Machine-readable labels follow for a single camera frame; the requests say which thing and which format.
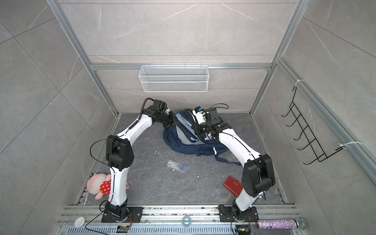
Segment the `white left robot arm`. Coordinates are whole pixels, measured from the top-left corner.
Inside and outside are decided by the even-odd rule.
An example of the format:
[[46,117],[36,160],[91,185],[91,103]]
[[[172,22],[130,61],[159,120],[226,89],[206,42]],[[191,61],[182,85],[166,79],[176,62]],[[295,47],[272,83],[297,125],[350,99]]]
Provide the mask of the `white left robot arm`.
[[125,220],[128,214],[126,183],[128,170],[135,158],[132,145],[156,122],[170,127],[175,122],[175,115],[165,102],[146,98],[136,120],[122,132],[106,139],[106,160],[111,171],[111,188],[105,211],[121,221]]

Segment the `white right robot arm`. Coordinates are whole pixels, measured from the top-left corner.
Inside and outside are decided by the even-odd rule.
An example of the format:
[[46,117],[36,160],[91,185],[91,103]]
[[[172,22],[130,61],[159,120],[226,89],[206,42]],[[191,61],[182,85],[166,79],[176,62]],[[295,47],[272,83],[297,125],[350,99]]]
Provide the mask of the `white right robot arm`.
[[196,107],[193,116],[195,134],[199,137],[208,134],[218,140],[235,155],[243,167],[243,189],[232,205],[235,217],[241,220],[257,199],[265,196],[265,192],[275,185],[272,159],[267,154],[261,155],[243,141],[231,125],[221,119],[215,107]]

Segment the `navy blue student backpack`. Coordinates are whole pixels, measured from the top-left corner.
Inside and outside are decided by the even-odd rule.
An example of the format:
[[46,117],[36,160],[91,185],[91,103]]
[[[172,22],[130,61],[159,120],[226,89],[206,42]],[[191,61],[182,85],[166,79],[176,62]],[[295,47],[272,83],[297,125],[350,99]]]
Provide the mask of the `navy blue student backpack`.
[[177,113],[176,117],[179,123],[163,131],[163,139],[173,151],[186,155],[215,156],[218,162],[230,163],[220,157],[220,154],[228,151],[224,144],[205,133],[200,136],[195,134],[192,110],[185,109]]

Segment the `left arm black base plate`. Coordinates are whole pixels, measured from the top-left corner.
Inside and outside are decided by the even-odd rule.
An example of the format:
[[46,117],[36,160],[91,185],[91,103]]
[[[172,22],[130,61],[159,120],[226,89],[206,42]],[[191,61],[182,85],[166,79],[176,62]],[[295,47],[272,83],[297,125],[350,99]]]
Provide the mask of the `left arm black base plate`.
[[143,207],[130,207],[127,208],[128,212],[123,218],[119,218],[110,212],[105,211],[101,222],[102,223],[130,223],[130,222],[135,222],[135,223],[140,223],[141,218],[143,215]]

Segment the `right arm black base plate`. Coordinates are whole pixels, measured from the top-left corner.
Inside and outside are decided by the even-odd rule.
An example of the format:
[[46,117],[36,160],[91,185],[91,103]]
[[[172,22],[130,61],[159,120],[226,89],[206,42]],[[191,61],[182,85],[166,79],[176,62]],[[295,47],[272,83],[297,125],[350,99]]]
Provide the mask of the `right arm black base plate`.
[[255,207],[240,211],[236,205],[232,205],[231,207],[219,205],[218,211],[221,222],[256,222],[259,219]]

